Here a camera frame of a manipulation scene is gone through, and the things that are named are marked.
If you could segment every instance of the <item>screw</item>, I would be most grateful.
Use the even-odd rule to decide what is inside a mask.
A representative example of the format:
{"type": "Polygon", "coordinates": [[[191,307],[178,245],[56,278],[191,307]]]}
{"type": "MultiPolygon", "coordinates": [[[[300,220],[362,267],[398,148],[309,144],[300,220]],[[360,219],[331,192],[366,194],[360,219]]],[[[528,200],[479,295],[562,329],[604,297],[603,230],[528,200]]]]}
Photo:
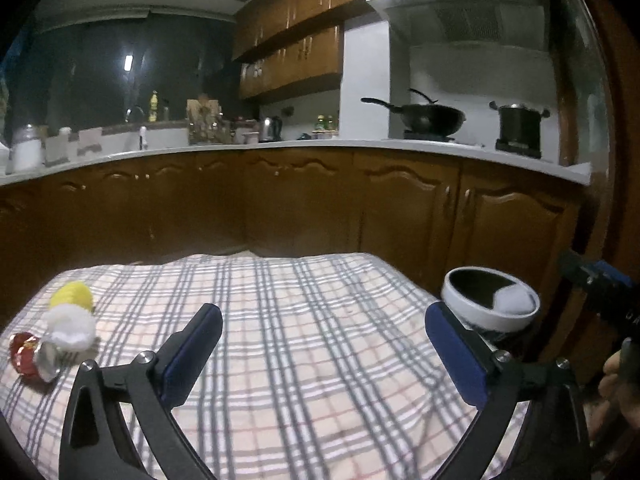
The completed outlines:
{"type": "Polygon", "coordinates": [[[556,359],[556,366],[561,370],[568,370],[569,368],[571,368],[571,363],[569,362],[569,359],[559,357],[558,359],[556,359]]]}
{"type": "Polygon", "coordinates": [[[511,354],[506,350],[496,350],[494,352],[494,359],[500,363],[508,363],[511,361],[511,354]]]}
{"type": "Polygon", "coordinates": [[[83,372],[88,372],[89,370],[92,370],[95,366],[95,361],[93,359],[87,359],[86,361],[82,361],[80,363],[80,369],[83,372]]]}
{"type": "Polygon", "coordinates": [[[151,361],[156,356],[151,350],[145,350],[144,352],[140,352],[136,355],[136,361],[140,364],[146,364],[151,361]]]}

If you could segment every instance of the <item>checkered cloth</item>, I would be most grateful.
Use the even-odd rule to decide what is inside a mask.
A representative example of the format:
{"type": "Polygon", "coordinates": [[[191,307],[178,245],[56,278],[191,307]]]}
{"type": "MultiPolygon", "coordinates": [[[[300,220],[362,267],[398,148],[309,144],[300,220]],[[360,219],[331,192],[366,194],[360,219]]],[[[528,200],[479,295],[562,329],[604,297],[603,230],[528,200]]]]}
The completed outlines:
{"type": "MultiPolygon", "coordinates": [[[[476,412],[425,334],[424,310],[434,300],[368,254],[195,255],[163,266],[70,270],[4,330],[0,409],[40,472],[57,478],[78,364],[126,364],[157,350],[209,302],[222,310],[223,335],[173,414],[218,478],[429,478],[476,412]],[[98,339],[87,354],[67,354],[59,380],[36,392],[8,364],[8,339],[23,330],[41,335],[52,293],[73,280],[93,291],[98,339]]],[[[147,471],[164,478],[129,405],[124,413],[147,471]]],[[[522,418],[520,409],[487,478],[500,471],[522,418]]]]}

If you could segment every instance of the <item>human hand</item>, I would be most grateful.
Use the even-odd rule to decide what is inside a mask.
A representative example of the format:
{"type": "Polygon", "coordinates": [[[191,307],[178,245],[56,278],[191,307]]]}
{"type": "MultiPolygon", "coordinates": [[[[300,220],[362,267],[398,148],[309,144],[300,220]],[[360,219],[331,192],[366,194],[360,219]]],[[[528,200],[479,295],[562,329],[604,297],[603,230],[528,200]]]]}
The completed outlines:
{"type": "Polygon", "coordinates": [[[640,388],[635,383],[620,380],[620,350],[607,359],[602,371],[605,375],[598,385],[598,392],[605,401],[591,414],[589,437],[592,440],[601,428],[609,409],[615,409],[616,405],[629,425],[635,430],[640,429],[640,388]]]}

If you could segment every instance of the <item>range hood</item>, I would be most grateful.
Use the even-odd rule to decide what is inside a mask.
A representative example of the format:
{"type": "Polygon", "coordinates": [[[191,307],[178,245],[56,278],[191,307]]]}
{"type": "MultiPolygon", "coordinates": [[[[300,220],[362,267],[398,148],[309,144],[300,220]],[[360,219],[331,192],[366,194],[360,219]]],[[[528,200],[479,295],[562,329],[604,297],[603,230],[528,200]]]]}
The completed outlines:
{"type": "Polygon", "coordinates": [[[548,48],[548,0],[367,0],[410,45],[548,48]]]}

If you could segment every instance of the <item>cooking oil bottle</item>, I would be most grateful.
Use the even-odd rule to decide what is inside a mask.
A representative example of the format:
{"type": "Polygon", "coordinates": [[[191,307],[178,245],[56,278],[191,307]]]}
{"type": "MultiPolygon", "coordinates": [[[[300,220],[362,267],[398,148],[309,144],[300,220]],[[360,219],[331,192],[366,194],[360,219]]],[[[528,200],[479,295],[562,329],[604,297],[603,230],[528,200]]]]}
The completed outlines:
{"type": "Polygon", "coordinates": [[[158,120],[158,92],[154,90],[149,101],[149,122],[155,123],[158,120]]]}

